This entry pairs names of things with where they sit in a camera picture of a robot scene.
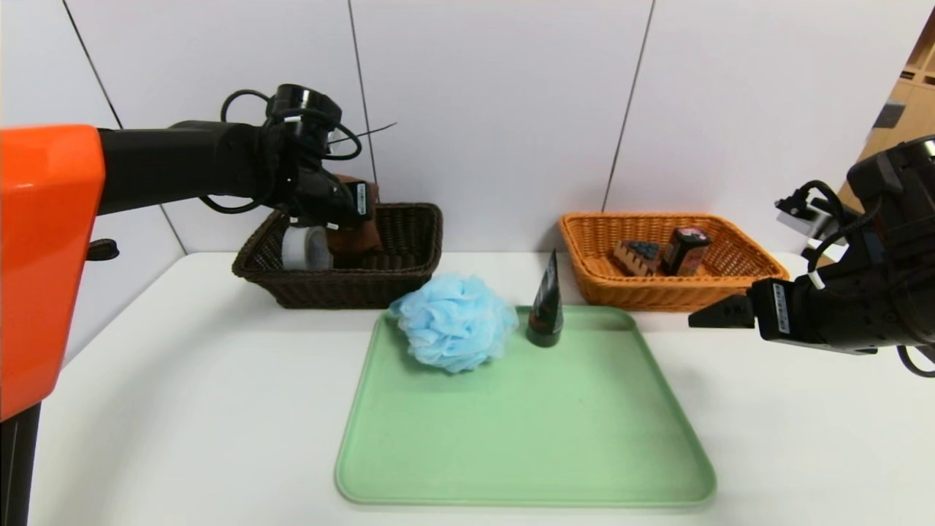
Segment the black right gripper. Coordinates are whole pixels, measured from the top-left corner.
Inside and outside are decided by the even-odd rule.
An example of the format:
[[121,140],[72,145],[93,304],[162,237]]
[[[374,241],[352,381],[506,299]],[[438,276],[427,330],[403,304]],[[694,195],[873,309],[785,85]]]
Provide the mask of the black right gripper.
[[874,355],[879,348],[879,268],[829,265],[793,282],[752,284],[751,300],[731,295],[689,314],[689,327],[754,329],[769,342],[848,355]]

